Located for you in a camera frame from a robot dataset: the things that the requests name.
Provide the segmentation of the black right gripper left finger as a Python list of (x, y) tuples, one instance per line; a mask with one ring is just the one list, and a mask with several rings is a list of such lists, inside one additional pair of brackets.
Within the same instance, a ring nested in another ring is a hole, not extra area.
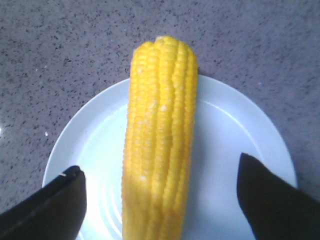
[(86, 178), (76, 165), (0, 215), (2, 240), (75, 240), (87, 210)]

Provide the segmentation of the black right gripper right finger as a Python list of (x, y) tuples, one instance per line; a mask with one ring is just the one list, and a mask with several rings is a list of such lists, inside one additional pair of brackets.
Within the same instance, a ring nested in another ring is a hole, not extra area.
[(318, 240), (320, 203), (242, 153), (237, 199), (255, 239)]

